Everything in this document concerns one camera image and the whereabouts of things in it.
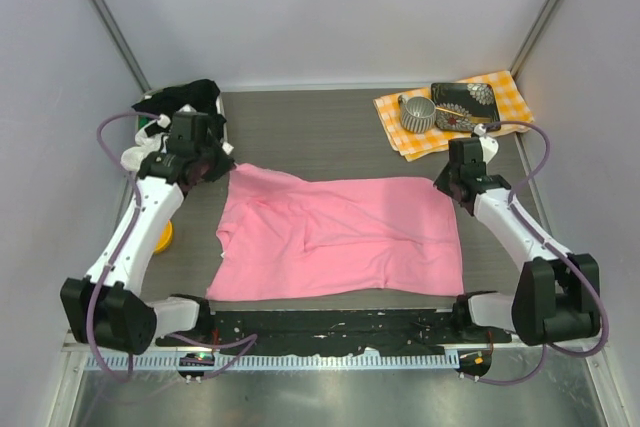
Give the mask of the pink t shirt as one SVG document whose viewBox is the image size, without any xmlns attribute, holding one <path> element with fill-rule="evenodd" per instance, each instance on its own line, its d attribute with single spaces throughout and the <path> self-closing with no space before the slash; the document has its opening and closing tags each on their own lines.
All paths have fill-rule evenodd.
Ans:
<svg viewBox="0 0 640 427">
<path fill-rule="evenodd" d="M 453 203 L 423 177 L 307 181 L 240 164 L 216 236 L 214 301 L 463 291 Z"/>
</svg>

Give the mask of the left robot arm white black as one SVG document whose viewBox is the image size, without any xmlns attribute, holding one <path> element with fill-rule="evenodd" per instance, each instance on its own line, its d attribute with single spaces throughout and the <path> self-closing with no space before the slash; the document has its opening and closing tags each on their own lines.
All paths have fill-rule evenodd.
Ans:
<svg viewBox="0 0 640 427">
<path fill-rule="evenodd" d="M 92 348 L 140 355 L 166 335 L 179 333 L 193 346 L 212 336 L 203 298 L 177 294 L 147 303 L 140 293 L 160 237 L 188 192 L 234 166 L 225 120 L 185 106 L 153 121 L 166 133 L 139 142 L 116 161 L 133 190 L 118 227 L 87 273 L 66 279 L 60 290 L 71 333 Z"/>
</svg>

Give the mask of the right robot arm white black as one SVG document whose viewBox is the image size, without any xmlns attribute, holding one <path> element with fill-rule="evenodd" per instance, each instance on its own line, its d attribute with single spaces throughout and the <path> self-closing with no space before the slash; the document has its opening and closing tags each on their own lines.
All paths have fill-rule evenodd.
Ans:
<svg viewBox="0 0 640 427">
<path fill-rule="evenodd" d="M 523 208 L 510 184 L 487 172 L 495 139 L 454 139 L 436 188 L 456 201 L 500 242 L 519 271 L 514 295 L 478 291 L 458 296 L 451 327 L 472 342 L 488 327 L 529 346 L 594 337 L 601 331 L 599 266 L 588 253 L 557 242 Z"/>
</svg>

